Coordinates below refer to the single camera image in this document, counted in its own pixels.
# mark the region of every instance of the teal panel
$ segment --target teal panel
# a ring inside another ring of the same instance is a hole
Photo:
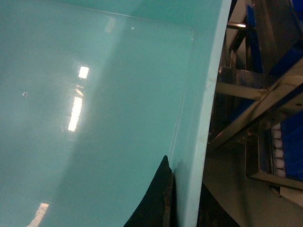
[[[195,226],[230,1],[60,2],[0,2],[0,226],[123,226],[164,155]]]

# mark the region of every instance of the industrial machinery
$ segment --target industrial machinery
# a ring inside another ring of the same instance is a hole
[[[232,1],[230,15],[237,1]],[[208,152],[246,143],[246,176],[303,190],[302,2],[246,1],[243,23],[223,46]],[[246,59],[236,68],[245,41]]]
[[[131,225],[164,156],[194,226],[230,3],[1,0],[0,226]]]

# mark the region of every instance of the blue bin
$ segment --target blue bin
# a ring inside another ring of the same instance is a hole
[[[0,1],[0,226],[123,226],[164,155],[196,226],[230,3]]]

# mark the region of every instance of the floor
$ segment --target floor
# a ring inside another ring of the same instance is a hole
[[[246,179],[243,145],[208,153],[203,183],[241,227],[303,226],[303,207],[275,196],[264,182]]]

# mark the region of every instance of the white roller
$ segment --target white roller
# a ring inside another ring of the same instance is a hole
[[[274,127],[273,127],[273,130],[280,130],[281,128],[281,124],[276,124]]]
[[[285,171],[282,170],[282,169],[277,169],[277,170],[276,170],[276,175],[277,175],[277,176],[286,177],[286,173],[285,173]]]
[[[284,152],[282,149],[275,149],[275,157],[283,158]]]
[[[273,130],[274,139],[280,139],[282,136],[282,133],[280,130]]]
[[[275,164],[276,164],[276,167],[279,168],[279,169],[283,169],[284,166],[285,166],[284,161],[282,159],[279,159],[279,158],[277,158],[275,160]]]
[[[274,145],[276,148],[282,148],[282,141],[278,139],[274,139]]]

